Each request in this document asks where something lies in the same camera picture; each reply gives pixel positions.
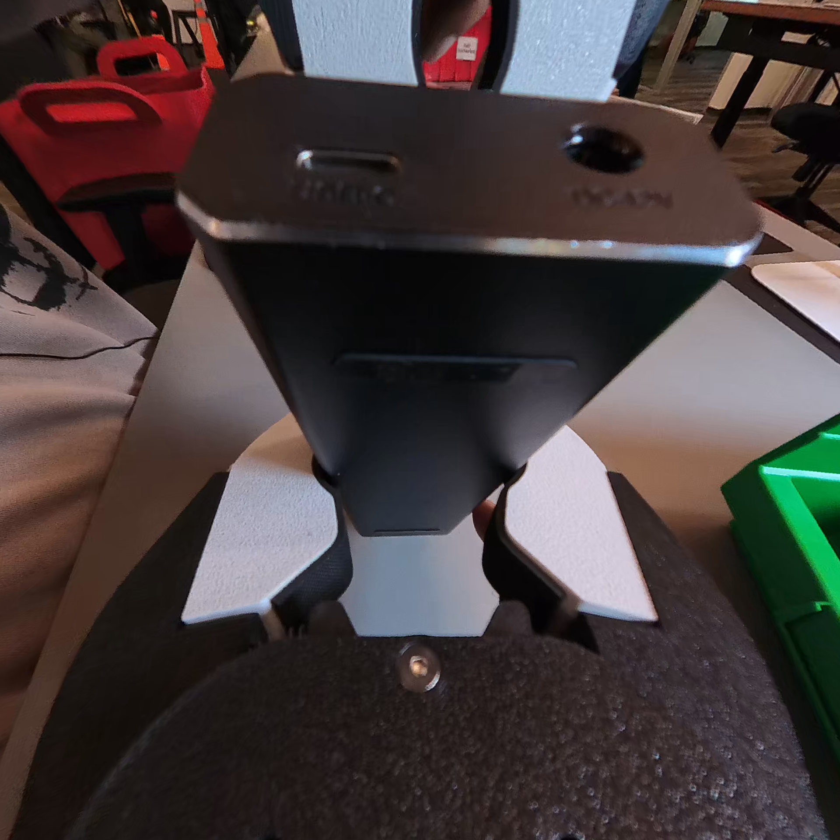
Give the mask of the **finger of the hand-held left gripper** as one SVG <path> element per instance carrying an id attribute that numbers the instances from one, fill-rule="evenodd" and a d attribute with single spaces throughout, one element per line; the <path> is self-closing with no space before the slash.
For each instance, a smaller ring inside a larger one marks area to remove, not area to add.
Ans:
<path id="1" fill-rule="evenodd" d="M 293 1 L 309 78 L 423 87 L 422 2 Z"/>
<path id="2" fill-rule="evenodd" d="M 635 1 L 491 2 L 489 89 L 604 102 Z"/>

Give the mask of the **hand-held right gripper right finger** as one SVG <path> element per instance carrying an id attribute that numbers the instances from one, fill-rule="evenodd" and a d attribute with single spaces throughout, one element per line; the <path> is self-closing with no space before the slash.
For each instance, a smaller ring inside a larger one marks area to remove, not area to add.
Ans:
<path id="1" fill-rule="evenodd" d="M 499 604 L 486 637 L 547 637 L 598 651 L 592 621 L 658 614 L 603 462 L 562 427 L 488 498 L 481 568 Z"/>

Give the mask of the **large black USB hub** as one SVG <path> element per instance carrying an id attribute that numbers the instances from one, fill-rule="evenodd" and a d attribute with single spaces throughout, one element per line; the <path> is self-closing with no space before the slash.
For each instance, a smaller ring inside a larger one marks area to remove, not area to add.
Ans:
<path id="1" fill-rule="evenodd" d="M 365 537 L 451 532 L 762 237 L 669 112 L 280 74 L 175 193 Z"/>

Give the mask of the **wooden desk with black legs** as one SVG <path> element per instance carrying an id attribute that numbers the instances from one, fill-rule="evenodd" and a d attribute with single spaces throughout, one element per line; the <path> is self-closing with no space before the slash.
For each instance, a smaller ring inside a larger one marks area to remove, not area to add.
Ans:
<path id="1" fill-rule="evenodd" d="M 839 71 L 839 10 L 835 2 L 706 1 L 703 11 L 725 15 L 718 45 L 732 54 L 749 56 L 726 106 L 710 130 L 722 149 L 771 61 Z"/>

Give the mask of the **person's torso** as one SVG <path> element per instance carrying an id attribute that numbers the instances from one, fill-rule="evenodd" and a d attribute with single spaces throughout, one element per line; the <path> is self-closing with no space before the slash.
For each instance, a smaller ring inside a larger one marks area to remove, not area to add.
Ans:
<path id="1" fill-rule="evenodd" d="M 157 330 L 1 207 L 1 751 L 55 620 Z"/>

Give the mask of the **black office chair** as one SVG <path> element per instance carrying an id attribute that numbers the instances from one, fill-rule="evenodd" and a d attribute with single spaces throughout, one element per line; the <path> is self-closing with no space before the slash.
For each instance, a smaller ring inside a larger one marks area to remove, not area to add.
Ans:
<path id="1" fill-rule="evenodd" d="M 805 162 L 792 175 L 799 183 L 795 191 L 766 197 L 764 202 L 801 227 L 815 222 L 838 234 L 838 220 L 812 200 L 826 177 L 839 166 L 838 107 L 809 101 L 794 103 L 777 111 L 770 125 L 786 138 L 772 154 L 792 151 L 802 154 Z"/>

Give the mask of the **person's left hand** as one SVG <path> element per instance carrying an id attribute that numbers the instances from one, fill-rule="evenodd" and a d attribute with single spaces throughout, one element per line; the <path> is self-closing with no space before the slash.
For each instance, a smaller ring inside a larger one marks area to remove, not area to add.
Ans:
<path id="1" fill-rule="evenodd" d="M 487 12 L 490 1 L 422 1 L 419 46 L 424 63 L 437 61 Z"/>

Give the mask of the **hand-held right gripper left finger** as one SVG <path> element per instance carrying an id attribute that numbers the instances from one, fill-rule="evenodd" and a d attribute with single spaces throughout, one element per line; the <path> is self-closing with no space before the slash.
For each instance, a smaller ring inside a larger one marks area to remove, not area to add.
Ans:
<path id="1" fill-rule="evenodd" d="M 227 473 L 182 609 L 185 625 L 255 617 L 269 640 L 308 624 L 353 577 L 340 501 L 290 414 Z"/>

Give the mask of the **orange traffic cone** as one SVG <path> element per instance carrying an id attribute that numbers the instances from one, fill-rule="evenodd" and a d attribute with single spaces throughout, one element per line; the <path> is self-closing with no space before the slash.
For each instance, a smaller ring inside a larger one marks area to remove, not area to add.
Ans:
<path id="1" fill-rule="evenodd" d="M 226 70 L 224 59 L 218 49 L 212 21 L 207 14 L 206 5 L 204 1 L 198 0 L 195 0 L 193 3 L 198 30 L 201 35 L 204 63 L 208 69 Z"/>

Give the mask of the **green plastic bin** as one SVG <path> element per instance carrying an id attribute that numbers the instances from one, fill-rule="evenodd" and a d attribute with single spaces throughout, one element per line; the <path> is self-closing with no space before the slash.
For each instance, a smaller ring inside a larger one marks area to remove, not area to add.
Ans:
<path id="1" fill-rule="evenodd" d="M 839 760 L 839 416 L 721 486 L 730 530 Z"/>

